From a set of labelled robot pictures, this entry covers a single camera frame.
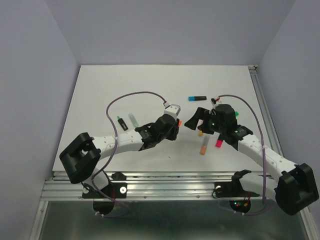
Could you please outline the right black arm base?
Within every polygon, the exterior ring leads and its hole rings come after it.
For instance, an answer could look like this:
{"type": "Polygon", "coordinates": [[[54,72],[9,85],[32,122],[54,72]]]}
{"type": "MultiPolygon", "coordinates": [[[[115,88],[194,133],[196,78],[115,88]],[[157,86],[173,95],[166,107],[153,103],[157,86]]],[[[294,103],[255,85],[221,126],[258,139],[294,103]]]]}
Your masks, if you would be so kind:
{"type": "Polygon", "coordinates": [[[258,197],[259,194],[254,191],[244,190],[240,183],[240,180],[248,177],[251,173],[250,170],[246,169],[237,171],[231,177],[231,181],[216,182],[211,194],[212,197],[214,199],[239,197],[240,200],[229,200],[231,209],[243,215],[253,215],[252,213],[248,213],[251,209],[251,197],[258,197]]]}

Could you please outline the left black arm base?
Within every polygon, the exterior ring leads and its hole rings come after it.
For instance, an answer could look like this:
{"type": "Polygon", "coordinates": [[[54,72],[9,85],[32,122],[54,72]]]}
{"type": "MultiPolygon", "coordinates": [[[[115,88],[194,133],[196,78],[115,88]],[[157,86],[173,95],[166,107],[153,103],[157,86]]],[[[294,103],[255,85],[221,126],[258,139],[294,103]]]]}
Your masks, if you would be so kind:
{"type": "Polygon", "coordinates": [[[82,182],[82,197],[93,200],[93,210],[102,218],[120,218],[131,212],[130,207],[122,200],[127,198],[128,184],[126,176],[116,172],[108,177],[101,172],[94,180],[82,182]]]}

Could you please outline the mint pastel highlighter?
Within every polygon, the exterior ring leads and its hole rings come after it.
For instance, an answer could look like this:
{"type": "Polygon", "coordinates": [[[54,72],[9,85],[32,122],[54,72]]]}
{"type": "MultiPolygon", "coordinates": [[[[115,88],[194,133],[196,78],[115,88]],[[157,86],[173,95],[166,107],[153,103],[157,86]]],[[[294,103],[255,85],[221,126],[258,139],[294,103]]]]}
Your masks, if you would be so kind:
{"type": "Polygon", "coordinates": [[[134,116],[132,113],[129,113],[129,114],[128,114],[128,117],[129,117],[132,125],[133,125],[135,128],[137,128],[137,127],[139,126],[139,124],[138,124],[135,116],[134,116]]]}

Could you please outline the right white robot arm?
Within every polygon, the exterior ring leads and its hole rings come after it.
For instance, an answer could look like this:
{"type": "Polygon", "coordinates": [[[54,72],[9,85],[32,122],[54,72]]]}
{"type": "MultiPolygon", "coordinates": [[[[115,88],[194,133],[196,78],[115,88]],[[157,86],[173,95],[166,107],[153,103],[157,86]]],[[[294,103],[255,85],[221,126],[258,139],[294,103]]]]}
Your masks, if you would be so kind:
{"type": "Polygon", "coordinates": [[[184,125],[204,134],[220,134],[226,144],[270,175],[263,177],[246,169],[237,171],[231,181],[218,183],[214,190],[216,198],[265,196],[290,216],[319,199],[312,168],[306,163],[296,164],[264,145],[250,129],[238,124],[235,110],[229,104],[220,104],[212,110],[199,107],[184,125]]]}

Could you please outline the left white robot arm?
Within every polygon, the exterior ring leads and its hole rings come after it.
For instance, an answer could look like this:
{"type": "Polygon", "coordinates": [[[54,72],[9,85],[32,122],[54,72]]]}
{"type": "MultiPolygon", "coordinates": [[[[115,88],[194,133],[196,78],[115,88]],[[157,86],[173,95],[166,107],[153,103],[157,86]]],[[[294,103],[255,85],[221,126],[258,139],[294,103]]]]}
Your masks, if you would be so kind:
{"type": "Polygon", "coordinates": [[[148,123],[118,137],[91,137],[79,134],[59,155],[59,159],[72,184],[90,179],[98,162],[125,152],[139,152],[154,148],[163,140],[174,141],[179,132],[176,112],[165,112],[155,122],[148,123]]]}

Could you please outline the green highlighter black body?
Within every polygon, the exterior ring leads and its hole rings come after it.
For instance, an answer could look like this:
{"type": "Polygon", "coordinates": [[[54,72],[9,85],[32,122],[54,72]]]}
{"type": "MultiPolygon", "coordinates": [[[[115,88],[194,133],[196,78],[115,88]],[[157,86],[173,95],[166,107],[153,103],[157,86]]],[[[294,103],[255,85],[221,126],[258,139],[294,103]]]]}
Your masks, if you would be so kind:
{"type": "Polygon", "coordinates": [[[119,123],[119,125],[124,131],[127,131],[129,129],[122,117],[117,116],[117,122],[119,123]]]}

